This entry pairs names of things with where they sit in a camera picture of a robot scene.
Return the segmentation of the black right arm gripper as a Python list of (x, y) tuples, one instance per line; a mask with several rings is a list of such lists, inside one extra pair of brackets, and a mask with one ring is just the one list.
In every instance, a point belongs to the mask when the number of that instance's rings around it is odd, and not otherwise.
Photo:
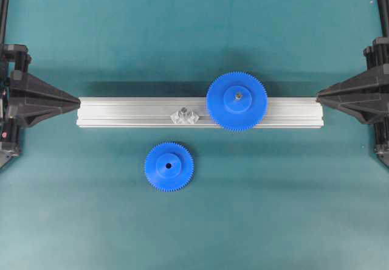
[[(364, 49), (367, 69), (388, 63), (388, 37), (377, 37)], [(361, 124), (374, 124), (374, 152), (380, 161), (388, 160), (388, 103), (382, 101), (340, 103), (322, 101), (344, 95), (372, 95), (388, 86), (388, 70), (367, 70), (336, 83), (317, 94), (317, 101), (329, 108), (356, 118)]]

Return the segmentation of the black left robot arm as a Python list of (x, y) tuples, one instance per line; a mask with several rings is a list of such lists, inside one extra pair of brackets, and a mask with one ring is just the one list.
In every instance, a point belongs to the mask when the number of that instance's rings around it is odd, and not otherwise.
[(1, 0), (1, 164), (20, 154), (20, 131), (80, 107), (80, 100), (29, 73), (25, 45), (6, 44), (9, 0)]

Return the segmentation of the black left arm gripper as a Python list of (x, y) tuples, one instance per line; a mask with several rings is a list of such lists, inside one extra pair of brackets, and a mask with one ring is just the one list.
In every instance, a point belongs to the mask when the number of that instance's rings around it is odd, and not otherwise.
[[(80, 107), (78, 98), (28, 73), (30, 62), (26, 46), (1, 45), (1, 154), (19, 154), (19, 126), (30, 128)], [(11, 75), (10, 63), (17, 70)], [(8, 119), (9, 99), (22, 105), (10, 105)]]

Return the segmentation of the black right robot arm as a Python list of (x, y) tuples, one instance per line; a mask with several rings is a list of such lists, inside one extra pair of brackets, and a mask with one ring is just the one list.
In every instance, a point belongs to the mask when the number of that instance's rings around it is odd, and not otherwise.
[(366, 71), (317, 94), (317, 101), (374, 128), (374, 152), (388, 166), (388, 0), (377, 0), (383, 35), (363, 50)]

